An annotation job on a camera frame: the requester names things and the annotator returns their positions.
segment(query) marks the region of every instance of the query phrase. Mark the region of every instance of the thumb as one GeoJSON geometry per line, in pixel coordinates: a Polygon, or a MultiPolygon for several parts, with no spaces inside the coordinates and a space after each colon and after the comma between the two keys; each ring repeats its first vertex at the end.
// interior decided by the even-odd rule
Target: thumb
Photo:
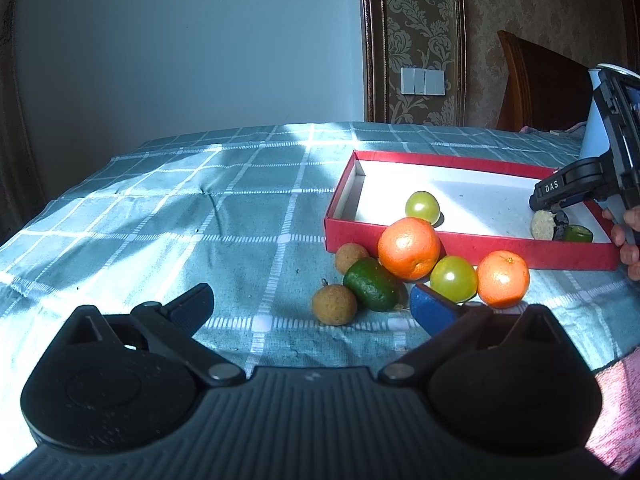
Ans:
{"type": "Polygon", "coordinates": [[[625,224],[634,231],[640,231],[640,205],[625,211],[625,224]]]}

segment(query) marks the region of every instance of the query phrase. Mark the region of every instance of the red box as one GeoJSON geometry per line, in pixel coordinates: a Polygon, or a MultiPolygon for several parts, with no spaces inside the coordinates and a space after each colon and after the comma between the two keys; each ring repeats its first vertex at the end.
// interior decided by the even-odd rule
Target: red box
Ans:
{"type": "Polygon", "coordinates": [[[377,256],[386,226],[402,218],[411,193],[423,189],[440,203],[445,221],[436,231],[446,254],[477,265],[492,251],[508,250],[522,256],[530,269],[617,269],[620,252],[609,239],[613,224],[593,201],[565,209],[571,223],[591,229],[592,243],[531,237],[529,196],[536,181],[553,172],[478,158],[353,152],[324,217],[326,250],[335,253],[356,242],[377,256]]]}

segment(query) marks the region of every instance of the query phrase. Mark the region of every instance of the pink fabric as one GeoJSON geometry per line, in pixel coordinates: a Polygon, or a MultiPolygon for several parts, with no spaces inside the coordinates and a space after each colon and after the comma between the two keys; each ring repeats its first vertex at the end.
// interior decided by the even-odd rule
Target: pink fabric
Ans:
{"type": "Polygon", "coordinates": [[[640,457],[640,348],[596,375],[602,412],[587,449],[617,473],[640,457]]]}

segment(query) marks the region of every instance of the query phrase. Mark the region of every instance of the tangerine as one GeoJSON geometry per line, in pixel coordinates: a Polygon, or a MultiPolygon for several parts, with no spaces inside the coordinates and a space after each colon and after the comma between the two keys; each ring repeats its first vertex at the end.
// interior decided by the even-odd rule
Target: tangerine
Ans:
{"type": "Polygon", "coordinates": [[[378,258],[386,270],[401,280],[426,276],[440,257],[440,239],[431,224],[406,217],[385,229],[378,241],[378,258]]]}
{"type": "Polygon", "coordinates": [[[493,308],[509,308],[517,304],[529,288],[529,267],[511,251],[487,254],[476,269],[478,296],[493,308]]]}

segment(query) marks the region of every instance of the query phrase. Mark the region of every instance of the white wall switch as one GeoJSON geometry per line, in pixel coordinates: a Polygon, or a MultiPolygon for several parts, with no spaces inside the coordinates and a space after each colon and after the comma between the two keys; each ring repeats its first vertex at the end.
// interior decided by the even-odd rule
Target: white wall switch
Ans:
{"type": "Polygon", "coordinates": [[[444,70],[424,70],[423,72],[424,94],[444,95],[444,70]]]}
{"type": "Polygon", "coordinates": [[[401,94],[414,93],[414,73],[415,73],[415,68],[412,68],[410,66],[403,66],[400,69],[400,93],[401,94]]]}
{"type": "Polygon", "coordinates": [[[414,94],[424,95],[424,73],[427,72],[422,68],[416,68],[414,74],[414,94]]]}

